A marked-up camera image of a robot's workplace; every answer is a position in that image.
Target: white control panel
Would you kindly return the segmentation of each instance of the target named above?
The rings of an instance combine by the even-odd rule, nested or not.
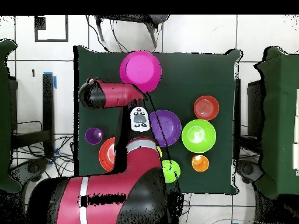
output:
[[[133,131],[144,132],[150,130],[148,114],[143,107],[135,107],[131,111],[130,118]]]

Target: green cup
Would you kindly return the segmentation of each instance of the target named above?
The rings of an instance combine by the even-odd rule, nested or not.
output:
[[[162,169],[166,183],[172,183],[180,176],[180,167],[174,160],[163,160]]]
[[[206,120],[192,120],[182,131],[182,141],[189,151],[204,153],[216,142],[215,128]]]

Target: small purple bowl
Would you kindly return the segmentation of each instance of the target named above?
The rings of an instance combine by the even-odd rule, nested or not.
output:
[[[180,123],[180,119],[177,117],[177,115],[168,110],[158,110],[156,113],[152,112],[149,115],[152,131],[160,147],[166,147],[166,142],[163,138],[157,116],[167,141],[167,145],[173,145],[179,139],[182,133],[182,124]]]
[[[87,143],[96,145],[100,143],[103,138],[103,131],[98,128],[90,128],[85,133],[85,140]]]

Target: bowl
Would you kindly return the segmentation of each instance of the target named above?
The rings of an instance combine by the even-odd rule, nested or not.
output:
[[[174,160],[163,160],[162,169],[166,183],[172,183],[180,176],[180,167]]]
[[[103,138],[103,131],[98,128],[90,128],[85,133],[85,140],[91,145],[100,143]]]
[[[134,84],[143,93],[153,91],[159,84],[162,68],[158,59],[148,51],[129,53],[120,65],[120,79]]]
[[[99,151],[100,164],[107,172],[112,171],[114,168],[114,159],[115,159],[114,143],[115,143],[115,137],[109,138],[103,143]]]
[[[219,112],[219,103],[212,96],[199,97],[194,104],[194,113],[201,120],[212,120]]]
[[[192,167],[197,172],[204,172],[208,169],[208,159],[203,155],[194,155],[192,157]]]
[[[182,141],[189,151],[204,153],[216,142],[215,128],[206,120],[192,120],[182,131]]]
[[[166,142],[168,146],[173,145],[179,139],[182,132],[182,125],[178,116],[173,112],[168,110],[158,110],[156,112],[152,112],[149,115],[149,119],[151,121],[151,127],[155,139],[158,141],[160,147],[166,147]]]

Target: green table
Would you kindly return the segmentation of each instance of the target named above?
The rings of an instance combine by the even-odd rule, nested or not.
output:
[[[84,47],[78,49],[79,88],[91,77],[109,82],[121,82],[119,68],[128,53],[98,53]],[[162,66],[162,79],[151,92],[156,110],[167,109],[181,120],[182,128],[196,119],[193,105],[202,95],[214,96],[219,104],[218,116],[211,120],[217,132],[215,145],[204,153],[210,166],[204,173],[196,172],[191,165],[194,153],[188,151],[182,139],[169,147],[171,159],[181,169],[179,177],[183,193],[235,194],[231,185],[232,118],[234,112],[235,62],[241,53],[230,50],[226,54],[154,54]],[[101,145],[116,134],[119,108],[89,110],[79,104],[79,175],[102,174],[104,169],[98,159]],[[103,129],[104,138],[98,145],[85,141],[85,131],[90,127]],[[167,159],[162,148],[162,159]]]

